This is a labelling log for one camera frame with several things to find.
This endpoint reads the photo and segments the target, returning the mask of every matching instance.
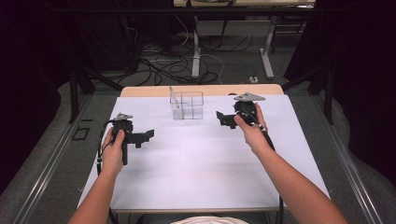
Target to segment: table leg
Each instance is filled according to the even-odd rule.
[[[199,76],[199,64],[201,60],[201,49],[199,48],[199,38],[196,31],[194,32],[194,57],[192,58],[192,77]]]
[[[270,59],[268,58],[268,52],[271,48],[271,41],[274,35],[274,30],[276,26],[276,17],[271,18],[271,23],[267,30],[267,35],[265,36],[265,46],[264,49],[260,49],[260,54],[262,56],[262,64],[264,65],[265,75],[268,79],[274,78],[274,72],[271,67]]]

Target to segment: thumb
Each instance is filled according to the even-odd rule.
[[[121,147],[124,137],[125,137],[124,130],[119,130],[119,132],[117,133],[116,141],[114,142],[113,146]]]
[[[235,115],[233,117],[233,120],[235,120],[235,123],[241,127],[242,131],[245,131],[245,129],[248,127],[248,125],[245,123],[245,121],[241,118],[239,115]]]

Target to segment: table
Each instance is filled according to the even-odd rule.
[[[315,4],[315,0],[236,0],[233,7],[282,7],[282,6],[303,6]],[[174,0],[175,7],[186,7],[187,0]],[[192,7],[226,7],[224,3],[204,3],[191,0]],[[267,78],[274,78],[274,72],[268,58],[272,38],[276,27],[276,17],[269,21],[227,21],[227,29],[222,34],[224,21],[198,21],[195,17],[196,29],[194,32],[194,56],[192,61],[192,77],[199,76],[199,64],[201,49],[199,47],[198,35],[255,35],[264,36],[264,48],[260,49],[262,64]]]
[[[128,145],[128,165],[117,179],[115,213],[274,211],[278,193],[239,128],[220,126],[215,110],[232,114],[229,93],[246,91],[266,98],[264,111],[276,151],[329,196],[289,97],[277,85],[175,86],[202,91],[204,118],[173,120],[168,87],[129,87],[111,118],[134,115],[134,132],[155,130],[141,148]],[[80,201],[97,177],[96,166]]]

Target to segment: forearm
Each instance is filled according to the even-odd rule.
[[[116,175],[102,172],[69,223],[106,223]]]
[[[254,150],[299,223],[347,223],[332,201],[268,146]]]

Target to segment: handheld controller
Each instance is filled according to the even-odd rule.
[[[265,100],[265,98],[246,92],[242,95],[234,97],[234,99],[237,101],[233,106],[235,113],[239,115],[248,125],[253,125],[256,123],[257,111],[253,101]],[[235,129],[236,123],[233,120],[234,115],[223,115],[219,111],[216,111],[216,114],[221,125],[230,126],[231,129]]]
[[[113,139],[116,139],[117,134],[120,130],[125,133],[124,140],[122,141],[122,163],[124,165],[128,164],[128,144],[135,144],[136,148],[141,148],[142,143],[148,142],[151,137],[154,136],[154,130],[149,130],[145,133],[133,133],[134,125],[128,119],[132,116],[124,115],[119,113],[113,125]]]

